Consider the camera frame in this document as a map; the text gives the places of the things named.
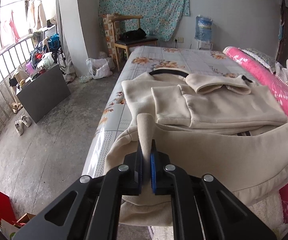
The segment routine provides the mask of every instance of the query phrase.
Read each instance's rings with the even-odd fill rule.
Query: chair backrest
[[[111,23],[111,28],[113,31],[113,39],[116,42],[116,32],[115,32],[115,22],[121,22],[126,20],[137,19],[137,26],[141,27],[140,19],[143,19],[143,15],[119,15],[119,16],[110,16],[108,17],[108,22]]]

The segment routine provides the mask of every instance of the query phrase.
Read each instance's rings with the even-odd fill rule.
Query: blue gripper pad
[[[155,169],[155,158],[154,153],[151,153],[151,184],[153,192],[156,192],[156,169]]]

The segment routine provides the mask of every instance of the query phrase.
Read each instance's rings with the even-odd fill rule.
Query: chair leg
[[[118,51],[118,47],[115,47],[115,55],[116,55],[117,69],[118,69],[118,72],[119,72],[120,69],[119,69],[119,51]]]
[[[129,47],[126,47],[126,56],[127,56],[127,59],[129,59]]]

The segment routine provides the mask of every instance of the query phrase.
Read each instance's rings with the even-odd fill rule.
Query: silver screw
[[[90,181],[90,177],[87,176],[87,175],[81,176],[81,177],[79,178],[79,181],[80,181],[81,183],[88,183],[88,182]]]
[[[119,165],[118,167],[119,171],[127,171],[128,170],[128,166],[125,164]]]
[[[207,182],[212,182],[214,180],[214,177],[210,174],[204,175],[204,180]]]
[[[165,169],[166,169],[167,171],[174,171],[174,170],[175,170],[175,166],[174,166],[173,164],[167,164],[167,165],[165,166]]]

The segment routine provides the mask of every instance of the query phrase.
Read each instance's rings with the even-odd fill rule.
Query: black chair seat
[[[147,36],[140,40],[127,40],[127,41],[118,40],[115,43],[128,46],[128,45],[133,45],[133,44],[143,43],[143,42],[150,42],[150,41],[158,41],[158,38]]]

